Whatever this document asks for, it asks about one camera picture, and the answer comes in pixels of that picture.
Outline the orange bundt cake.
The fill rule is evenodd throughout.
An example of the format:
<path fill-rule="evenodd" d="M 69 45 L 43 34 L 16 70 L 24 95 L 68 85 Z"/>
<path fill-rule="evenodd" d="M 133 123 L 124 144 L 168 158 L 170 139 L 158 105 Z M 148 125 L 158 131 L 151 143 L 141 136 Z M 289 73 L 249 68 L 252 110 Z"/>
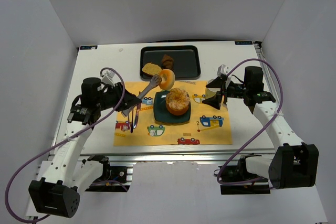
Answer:
<path fill-rule="evenodd" d="M 190 107 L 188 92 L 179 88 L 171 89 L 166 95 L 165 106 L 173 115 L 180 116 L 185 114 Z"/>

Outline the glazed orange donut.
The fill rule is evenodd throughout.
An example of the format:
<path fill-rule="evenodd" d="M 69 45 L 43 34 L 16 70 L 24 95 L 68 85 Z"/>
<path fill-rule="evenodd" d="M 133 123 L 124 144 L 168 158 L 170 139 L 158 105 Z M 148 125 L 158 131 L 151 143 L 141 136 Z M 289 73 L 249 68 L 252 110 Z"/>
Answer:
<path fill-rule="evenodd" d="M 159 76 L 162 79 L 161 83 L 159 84 L 162 90 L 170 90 L 174 86 L 175 74 L 172 70 L 163 69 Z"/>

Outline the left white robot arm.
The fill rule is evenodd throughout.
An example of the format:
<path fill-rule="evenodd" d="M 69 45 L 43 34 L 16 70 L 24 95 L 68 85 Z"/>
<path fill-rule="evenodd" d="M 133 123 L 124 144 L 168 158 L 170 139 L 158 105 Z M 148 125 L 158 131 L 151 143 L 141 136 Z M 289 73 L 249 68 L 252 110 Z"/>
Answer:
<path fill-rule="evenodd" d="M 101 117 L 101 111 L 124 111 L 141 100 L 124 89 L 121 82 L 113 84 L 108 78 L 85 78 L 81 94 L 71 104 L 67 118 L 67 141 L 59 146 L 40 180 L 28 188 L 38 213 L 71 218 L 78 210 L 80 195 L 91 184 L 111 177 L 106 156 L 92 155 L 75 170 L 85 142 Z"/>

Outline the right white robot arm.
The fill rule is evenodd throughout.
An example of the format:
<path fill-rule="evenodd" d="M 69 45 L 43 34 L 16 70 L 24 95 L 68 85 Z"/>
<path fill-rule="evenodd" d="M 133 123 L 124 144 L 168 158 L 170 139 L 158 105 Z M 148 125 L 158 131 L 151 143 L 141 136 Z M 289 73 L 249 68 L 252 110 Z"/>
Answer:
<path fill-rule="evenodd" d="M 217 174 L 219 183 L 234 186 L 267 179 L 275 189 L 314 186 L 319 151 L 314 144 L 306 144 L 280 114 L 280 104 L 264 89 L 262 68 L 246 67 L 242 83 L 232 82 L 229 72 L 230 68 L 225 65 L 218 68 L 217 78 L 207 85 L 218 90 L 204 103 L 218 109 L 229 98 L 242 99 L 263 126 L 257 135 L 266 132 L 276 152 L 273 158 L 242 155 L 234 171 L 225 163 Z"/>

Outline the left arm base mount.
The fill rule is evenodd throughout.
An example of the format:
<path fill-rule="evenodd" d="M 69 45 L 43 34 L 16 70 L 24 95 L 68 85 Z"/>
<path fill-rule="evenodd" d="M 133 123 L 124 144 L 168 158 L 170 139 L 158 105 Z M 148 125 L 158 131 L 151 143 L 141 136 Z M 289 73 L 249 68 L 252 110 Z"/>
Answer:
<path fill-rule="evenodd" d="M 127 166 L 112 166 L 107 179 L 97 179 L 86 189 L 86 192 L 126 193 L 132 181 L 133 168 Z"/>

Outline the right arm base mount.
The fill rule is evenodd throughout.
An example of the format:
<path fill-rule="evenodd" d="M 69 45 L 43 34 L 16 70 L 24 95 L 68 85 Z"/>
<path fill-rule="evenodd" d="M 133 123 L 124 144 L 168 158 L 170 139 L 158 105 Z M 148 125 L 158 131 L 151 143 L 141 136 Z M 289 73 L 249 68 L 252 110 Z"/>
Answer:
<path fill-rule="evenodd" d="M 254 153 L 242 155 L 236 165 L 227 165 L 220 175 L 220 181 L 225 183 L 243 182 L 237 185 L 220 185 L 221 195 L 265 195 L 270 194 L 268 179 L 263 178 L 250 183 L 247 180 L 257 179 L 258 175 L 249 173 L 246 169 L 248 157 L 260 157 Z"/>

